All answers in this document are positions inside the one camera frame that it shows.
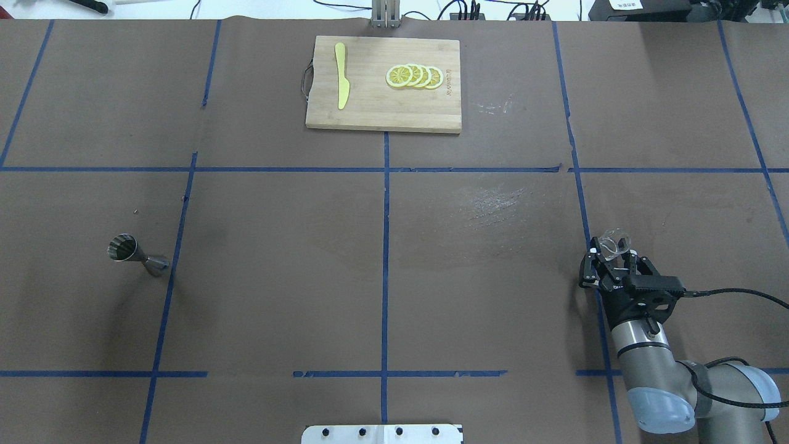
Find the clear glass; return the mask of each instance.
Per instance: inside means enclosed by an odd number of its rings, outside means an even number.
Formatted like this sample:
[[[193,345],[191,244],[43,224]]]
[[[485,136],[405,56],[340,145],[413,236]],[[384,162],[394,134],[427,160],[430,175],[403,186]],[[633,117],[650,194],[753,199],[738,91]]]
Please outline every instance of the clear glass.
[[[606,261],[613,260],[630,249],[630,234],[624,228],[612,228],[597,238]]]

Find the sliced lemon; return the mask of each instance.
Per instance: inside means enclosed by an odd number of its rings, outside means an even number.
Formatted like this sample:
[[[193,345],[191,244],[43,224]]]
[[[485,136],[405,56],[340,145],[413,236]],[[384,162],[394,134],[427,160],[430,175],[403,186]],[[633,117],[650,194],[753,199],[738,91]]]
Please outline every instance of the sliced lemon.
[[[413,75],[411,76],[411,81],[408,82],[408,86],[414,86],[417,83],[422,82],[424,78],[424,67],[422,65],[418,65],[416,63],[408,63],[406,64],[411,70],[413,71]]]
[[[407,65],[395,65],[387,71],[387,83],[393,88],[402,88],[411,81],[413,70]]]
[[[422,77],[422,81],[414,85],[414,88],[424,88],[427,85],[430,85],[430,80],[433,79],[433,71],[429,70],[427,66],[419,65],[420,68],[424,71],[425,76]]]
[[[426,66],[428,71],[430,71],[431,78],[430,82],[424,86],[425,89],[436,89],[443,83],[443,71],[436,68],[435,66]]]

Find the white bracket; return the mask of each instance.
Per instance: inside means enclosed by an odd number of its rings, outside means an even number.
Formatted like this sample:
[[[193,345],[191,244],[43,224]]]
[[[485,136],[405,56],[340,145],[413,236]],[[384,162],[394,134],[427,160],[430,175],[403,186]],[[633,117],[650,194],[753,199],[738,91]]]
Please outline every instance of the white bracket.
[[[388,424],[311,426],[301,444],[462,444],[463,426],[455,424]]]
[[[400,28],[400,0],[372,0],[373,28]]]

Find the blue joint cap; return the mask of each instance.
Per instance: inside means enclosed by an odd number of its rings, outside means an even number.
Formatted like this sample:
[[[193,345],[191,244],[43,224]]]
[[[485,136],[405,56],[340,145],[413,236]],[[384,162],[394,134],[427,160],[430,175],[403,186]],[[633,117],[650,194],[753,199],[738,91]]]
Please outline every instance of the blue joint cap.
[[[766,404],[773,404],[781,402],[781,392],[778,390],[776,382],[770,378],[761,368],[745,366],[735,363],[727,363],[728,365],[736,368],[740,373],[744,374],[746,378],[756,387],[756,391],[761,396],[761,402]],[[766,408],[765,418],[762,421],[772,421],[778,416],[777,408]]]
[[[684,398],[652,387],[627,390],[638,426],[656,434],[682,433],[696,423],[693,407]]]

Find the black handle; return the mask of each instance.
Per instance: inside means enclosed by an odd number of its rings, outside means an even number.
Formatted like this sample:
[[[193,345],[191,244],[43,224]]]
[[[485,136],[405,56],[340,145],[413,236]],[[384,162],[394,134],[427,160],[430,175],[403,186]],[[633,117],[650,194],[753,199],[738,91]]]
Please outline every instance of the black handle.
[[[107,8],[107,5],[97,2],[96,0],[71,0],[71,2],[74,2],[77,5],[85,6],[86,8],[93,9],[97,13],[106,14],[110,12],[110,9]]]

